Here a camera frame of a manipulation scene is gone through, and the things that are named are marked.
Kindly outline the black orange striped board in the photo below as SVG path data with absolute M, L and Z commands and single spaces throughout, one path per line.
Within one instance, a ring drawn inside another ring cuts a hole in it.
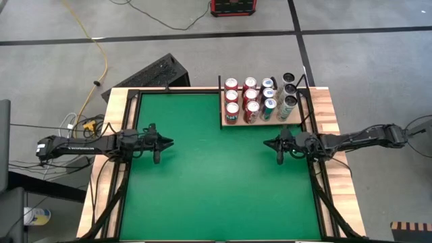
M 396 242 L 432 243 L 432 223 L 393 221 L 390 227 Z

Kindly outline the blue silver Red Bull can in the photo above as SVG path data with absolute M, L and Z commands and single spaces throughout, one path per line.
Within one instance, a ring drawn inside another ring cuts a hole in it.
M 261 113 L 260 113 L 260 118 L 263 121 L 270 120 L 276 106 L 277 106 L 277 102 L 275 99 L 272 99 L 272 98 L 266 99 L 264 104 L 263 104 L 263 108 L 261 110 Z
M 261 93 L 260 102 L 264 103 L 267 99 L 272 99 L 274 97 L 274 90 L 272 88 L 264 88 Z

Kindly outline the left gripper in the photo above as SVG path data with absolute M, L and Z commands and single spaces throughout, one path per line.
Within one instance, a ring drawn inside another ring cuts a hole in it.
M 140 158 L 145 151 L 150 151 L 153 153 L 153 163 L 159 164 L 161 160 L 161 149 L 168 149 L 173 146 L 173 139 L 158 134 L 155 124 L 149 124 L 148 128 L 145 128 L 143 131 L 144 136 L 139 138 L 139 153 L 134 155 L 134 158 Z

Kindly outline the white Celsius energy can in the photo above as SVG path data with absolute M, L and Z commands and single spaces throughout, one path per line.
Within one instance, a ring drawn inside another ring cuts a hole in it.
M 284 84 L 278 88 L 277 99 L 284 99 L 288 95 L 296 96 L 297 89 L 293 84 Z
M 285 121 L 295 106 L 297 106 L 297 103 L 296 97 L 287 95 L 279 102 L 276 118 L 281 122 Z
M 279 84 L 281 86 L 284 86 L 285 84 L 293 84 L 295 79 L 296 78 L 292 73 L 287 72 L 281 76 L 281 81 L 279 82 Z

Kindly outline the Star Wars Coca-Cola can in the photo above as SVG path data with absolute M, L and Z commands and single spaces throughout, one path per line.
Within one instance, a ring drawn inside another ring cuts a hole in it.
M 259 103 L 256 101 L 249 101 L 246 104 L 244 110 L 244 121 L 247 124 L 253 124 L 257 120 L 257 116 L 259 114 Z

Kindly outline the grey cabinet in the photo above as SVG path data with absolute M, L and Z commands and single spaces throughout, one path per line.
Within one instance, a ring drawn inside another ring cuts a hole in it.
M 7 190 L 11 101 L 0 100 L 0 194 Z

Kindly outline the grey stand base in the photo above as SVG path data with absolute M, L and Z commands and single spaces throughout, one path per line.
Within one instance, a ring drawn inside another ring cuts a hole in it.
M 432 119 L 429 119 L 411 129 L 408 129 L 407 134 L 409 137 L 413 137 L 417 134 L 426 133 L 432 140 Z

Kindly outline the white blue yellow container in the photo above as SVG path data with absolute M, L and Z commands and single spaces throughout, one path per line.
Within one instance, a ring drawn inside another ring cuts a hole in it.
M 48 209 L 24 207 L 24 225 L 42 226 L 51 219 L 51 212 Z

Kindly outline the black aluminium table frame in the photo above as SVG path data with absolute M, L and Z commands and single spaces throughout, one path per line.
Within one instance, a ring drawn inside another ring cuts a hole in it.
M 137 128 L 140 104 L 143 95 L 219 95 L 217 87 L 174 87 L 169 90 L 158 88 L 114 88 L 108 102 L 104 127 L 108 134 L 123 128 Z M 92 219 L 99 218 L 113 197 L 119 202 L 96 234 L 96 239 L 106 242 L 108 240 L 142 241 L 142 242 L 259 242 L 265 240 L 122 240 L 120 237 L 124 206 L 128 182 L 132 168 L 131 159 L 125 164 L 115 165 L 108 162 L 107 157 L 98 155 L 92 169 L 92 185 L 88 195 L 96 195 L 97 200 L 87 198 L 78 228 L 79 238 L 87 237 L 91 229 Z M 360 210 L 350 177 L 349 171 L 344 167 L 346 155 L 343 152 L 335 154 L 328 162 L 315 162 L 305 160 L 308 166 L 310 184 L 313 191 L 317 221 L 320 236 L 316 240 L 341 236 L 347 237 L 350 231 L 363 236 L 365 229 L 362 223 Z M 269 240 L 283 242 L 286 240 Z

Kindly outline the green table mat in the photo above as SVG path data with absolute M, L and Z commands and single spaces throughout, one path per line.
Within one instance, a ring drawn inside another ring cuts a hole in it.
M 133 160 L 122 240 L 315 240 L 308 166 L 265 141 L 278 126 L 219 125 L 215 94 L 145 94 L 137 128 L 172 138 L 159 164 Z

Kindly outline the grey box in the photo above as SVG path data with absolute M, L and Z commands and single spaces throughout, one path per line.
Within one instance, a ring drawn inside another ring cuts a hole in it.
M 24 243 L 24 189 L 0 194 L 0 243 Z

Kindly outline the red and black crate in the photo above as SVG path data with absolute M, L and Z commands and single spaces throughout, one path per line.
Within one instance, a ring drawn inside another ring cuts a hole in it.
M 211 0 L 214 17 L 251 16 L 256 11 L 257 0 Z

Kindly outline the black computer tower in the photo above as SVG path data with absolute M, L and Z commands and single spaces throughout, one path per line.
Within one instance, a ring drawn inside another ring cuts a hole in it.
M 190 79 L 186 68 L 168 53 L 152 64 L 116 84 L 114 88 L 187 87 Z

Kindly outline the red Coca-Cola can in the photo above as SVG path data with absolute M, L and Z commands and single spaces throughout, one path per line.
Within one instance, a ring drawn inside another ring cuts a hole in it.
M 253 88 L 249 88 L 244 92 L 243 101 L 244 102 L 255 101 L 257 99 L 257 96 L 258 96 L 258 92 Z
M 257 80 L 253 77 L 247 77 L 243 83 L 243 91 L 248 89 L 255 89 L 257 87 Z

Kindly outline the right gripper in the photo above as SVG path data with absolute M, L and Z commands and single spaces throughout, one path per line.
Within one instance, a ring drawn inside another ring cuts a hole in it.
M 284 128 L 276 138 L 265 140 L 263 143 L 276 151 L 278 165 L 284 163 L 285 153 L 289 153 L 295 159 L 311 159 L 318 151 L 318 138 L 314 134 L 301 132 L 294 136 L 287 128 Z

